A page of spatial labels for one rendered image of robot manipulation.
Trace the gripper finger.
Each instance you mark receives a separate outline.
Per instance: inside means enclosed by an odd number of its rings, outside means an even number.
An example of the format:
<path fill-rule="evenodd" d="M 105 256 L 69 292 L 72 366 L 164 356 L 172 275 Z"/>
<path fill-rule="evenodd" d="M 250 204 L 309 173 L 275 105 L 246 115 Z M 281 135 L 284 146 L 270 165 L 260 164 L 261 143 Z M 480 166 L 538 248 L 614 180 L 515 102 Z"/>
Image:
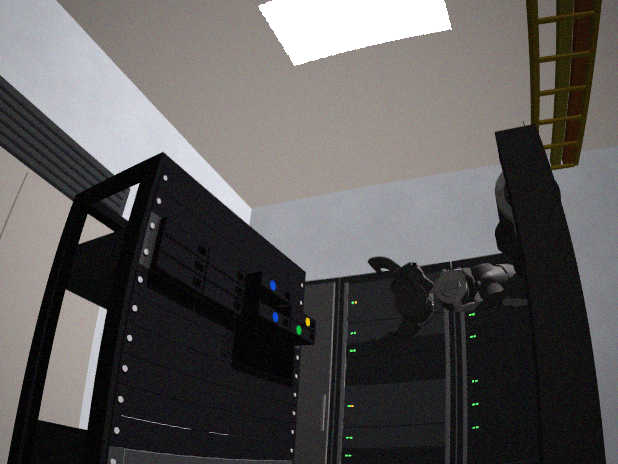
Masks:
<path fill-rule="evenodd" d="M 367 342 L 368 345 L 380 351 L 382 349 L 389 348 L 398 342 L 404 342 L 409 338 L 413 338 L 414 335 L 420 330 L 420 326 L 417 324 L 412 325 L 403 319 L 402 323 L 397 326 L 398 331 L 388 332 L 382 338 L 378 340 L 370 339 Z"/>
<path fill-rule="evenodd" d="M 368 263 L 379 275 L 383 273 L 381 271 L 381 268 L 388 269 L 392 273 L 400 268 L 400 266 L 396 262 L 384 256 L 372 257 L 368 260 Z"/>

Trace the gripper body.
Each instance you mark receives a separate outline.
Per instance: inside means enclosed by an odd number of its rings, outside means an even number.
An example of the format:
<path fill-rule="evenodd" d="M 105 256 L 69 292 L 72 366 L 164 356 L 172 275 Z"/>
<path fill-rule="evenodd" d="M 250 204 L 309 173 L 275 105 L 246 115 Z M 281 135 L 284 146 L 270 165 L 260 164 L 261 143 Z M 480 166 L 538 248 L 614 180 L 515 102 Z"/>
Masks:
<path fill-rule="evenodd" d="M 412 325 L 423 326 L 431 321 L 434 315 L 433 293 L 441 292 L 447 297 L 454 297 L 461 287 L 455 276 L 448 276 L 443 282 L 431 282 L 415 262 L 403 265 L 392 275 L 394 281 L 390 289 L 396 294 L 395 308 Z"/>

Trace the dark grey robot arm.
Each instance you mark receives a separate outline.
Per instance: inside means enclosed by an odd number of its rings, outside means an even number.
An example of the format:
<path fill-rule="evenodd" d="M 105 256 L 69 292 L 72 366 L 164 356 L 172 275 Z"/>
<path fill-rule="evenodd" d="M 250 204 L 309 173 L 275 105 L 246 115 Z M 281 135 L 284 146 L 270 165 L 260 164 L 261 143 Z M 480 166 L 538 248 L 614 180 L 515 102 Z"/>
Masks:
<path fill-rule="evenodd" d="M 517 233 L 503 172 L 497 179 L 495 196 L 500 220 L 495 229 L 497 248 L 512 258 L 513 265 L 484 263 L 472 269 L 444 270 L 436 283 L 443 282 L 448 276 L 455 276 L 461 284 L 454 297 L 436 293 L 442 306 L 449 311 L 482 311 L 495 305 L 509 308 L 528 305 Z M 469 300 L 473 302 L 468 303 Z"/>

